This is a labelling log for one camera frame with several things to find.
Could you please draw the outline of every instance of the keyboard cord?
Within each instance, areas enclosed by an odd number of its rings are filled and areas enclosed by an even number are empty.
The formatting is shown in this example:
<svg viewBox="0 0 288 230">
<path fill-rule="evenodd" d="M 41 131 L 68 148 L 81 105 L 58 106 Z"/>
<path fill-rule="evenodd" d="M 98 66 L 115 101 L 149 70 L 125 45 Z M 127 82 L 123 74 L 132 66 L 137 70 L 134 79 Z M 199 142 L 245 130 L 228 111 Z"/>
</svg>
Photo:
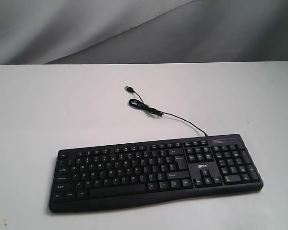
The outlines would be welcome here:
<svg viewBox="0 0 288 230">
<path fill-rule="evenodd" d="M 157 110 L 155 108 L 152 108 L 152 107 L 149 107 L 147 104 L 145 104 L 142 100 L 142 98 L 140 97 L 140 95 L 138 93 L 136 93 L 134 91 L 134 89 L 130 86 L 126 86 L 125 87 L 125 90 L 127 92 L 130 92 L 130 93 L 135 93 L 136 95 L 138 95 L 138 97 L 141 99 L 141 101 L 137 100 L 137 99 L 130 99 L 129 100 L 129 105 L 133 108 L 136 108 L 136 109 L 141 109 L 141 110 L 145 110 L 147 112 L 149 112 L 150 114 L 155 114 L 157 116 L 162 116 L 164 114 L 167 114 L 167 115 L 170 115 L 170 116 L 174 116 L 176 118 L 179 118 L 185 122 L 188 122 L 189 124 L 191 124 L 192 126 L 194 126 L 195 128 L 197 128 L 198 130 L 200 130 L 201 132 L 204 133 L 204 135 L 207 137 L 208 135 L 202 130 L 200 129 L 199 127 L 197 127 L 195 124 L 191 123 L 190 121 L 186 120 L 186 119 L 183 119 L 182 117 L 179 117 L 179 116 L 176 116 L 176 115 L 173 115 L 173 114 L 169 114 L 169 113 L 166 113 L 166 112 L 163 112 L 163 111 L 160 111 L 160 110 Z"/>
</svg>

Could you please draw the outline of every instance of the computer keyboard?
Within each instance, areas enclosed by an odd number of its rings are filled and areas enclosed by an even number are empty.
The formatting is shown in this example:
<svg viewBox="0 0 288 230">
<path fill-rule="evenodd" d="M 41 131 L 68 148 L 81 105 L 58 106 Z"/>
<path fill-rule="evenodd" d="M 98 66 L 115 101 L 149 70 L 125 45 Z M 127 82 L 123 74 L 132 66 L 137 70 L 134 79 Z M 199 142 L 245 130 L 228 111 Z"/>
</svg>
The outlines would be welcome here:
<svg viewBox="0 0 288 230">
<path fill-rule="evenodd" d="M 107 210 L 263 185 L 239 134 L 65 149 L 58 154 L 49 208 Z"/>
</svg>

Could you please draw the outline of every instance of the acer logo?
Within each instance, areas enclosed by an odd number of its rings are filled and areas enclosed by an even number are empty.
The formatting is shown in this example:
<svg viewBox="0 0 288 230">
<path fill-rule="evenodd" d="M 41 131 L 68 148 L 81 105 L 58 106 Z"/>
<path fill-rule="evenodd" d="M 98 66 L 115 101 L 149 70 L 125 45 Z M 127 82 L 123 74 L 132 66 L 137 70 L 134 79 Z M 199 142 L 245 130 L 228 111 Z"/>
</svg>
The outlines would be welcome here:
<svg viewBox="0 0 288 230">
<path fill-rule="evenodd" d="M 198 167 L 199 168 L 206 168 L 208 166 L 208 164 L 201 164 L 201 165 L 199 165 Z"/>
</svg>

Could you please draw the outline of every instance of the white table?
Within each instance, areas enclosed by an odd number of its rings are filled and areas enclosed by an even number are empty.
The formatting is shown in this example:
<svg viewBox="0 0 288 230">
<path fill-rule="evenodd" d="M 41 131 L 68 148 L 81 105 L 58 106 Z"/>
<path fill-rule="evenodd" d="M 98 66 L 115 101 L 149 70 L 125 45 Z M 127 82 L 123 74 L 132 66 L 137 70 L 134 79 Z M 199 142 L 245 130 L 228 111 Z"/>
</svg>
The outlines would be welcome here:
<svg viewBox="0 0 288 230">
<path fill-rule="evenodd" d="M 264 181 L 259 193 L 96 213 L 51 214 L 60 149 L 240 133 Z M 0 66 L 0 230 L 288 230 L 288 62 Z"/>
</svg>

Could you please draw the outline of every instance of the black keyboard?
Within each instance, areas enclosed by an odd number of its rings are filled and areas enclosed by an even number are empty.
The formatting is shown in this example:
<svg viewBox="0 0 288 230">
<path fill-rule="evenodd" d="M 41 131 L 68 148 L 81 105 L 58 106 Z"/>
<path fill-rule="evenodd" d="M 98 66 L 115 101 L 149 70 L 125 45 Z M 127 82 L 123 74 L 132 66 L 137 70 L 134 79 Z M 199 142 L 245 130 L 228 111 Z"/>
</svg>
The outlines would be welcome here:
<svg viewBox="0 0 288 230">
<path fill-rule="evenodd" d="M 239 134 L 60 150 L 49 208 L 83 212 L 260 190 Z"/>
</svg>

